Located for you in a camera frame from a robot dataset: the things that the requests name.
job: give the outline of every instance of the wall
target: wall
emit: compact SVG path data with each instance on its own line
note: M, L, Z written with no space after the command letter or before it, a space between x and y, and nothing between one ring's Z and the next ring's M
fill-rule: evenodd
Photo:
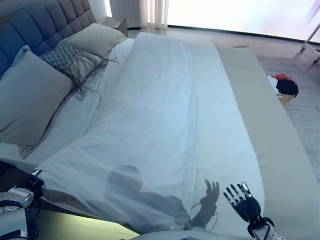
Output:
M110 0L113 17L126 18L128 28L140 28L139 0Z
M105 0L89 0L89 3L97 22L107 16Z

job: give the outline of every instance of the clothes pile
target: clothes pile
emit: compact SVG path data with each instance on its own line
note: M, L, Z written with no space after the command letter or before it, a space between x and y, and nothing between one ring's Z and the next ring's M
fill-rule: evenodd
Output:
M297 82L284 73L268 76L276 94L288 94L296 97L299 93Z

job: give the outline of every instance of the bright window light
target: bright window light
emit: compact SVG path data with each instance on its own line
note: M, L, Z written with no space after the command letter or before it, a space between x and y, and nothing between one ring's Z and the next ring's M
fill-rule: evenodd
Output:
M169 0L169 25L306 40L319 23L320 0Z

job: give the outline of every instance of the curtain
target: curtain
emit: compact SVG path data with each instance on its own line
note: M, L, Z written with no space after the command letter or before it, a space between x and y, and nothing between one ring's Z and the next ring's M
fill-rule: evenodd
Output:
M141 27L168 28L169 0L140 0Z

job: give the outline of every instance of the red clothing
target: red clothing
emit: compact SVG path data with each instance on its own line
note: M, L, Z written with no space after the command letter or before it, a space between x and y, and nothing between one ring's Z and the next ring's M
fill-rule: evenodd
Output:
M290 81L294 82L295 85L297 85L297 82L295 80L293 80L291 77L285 75L283 72L279 73L279 74L276 74L276 75L274 75L272 77L277 79L278 81L280 81L280 80L290 80Z

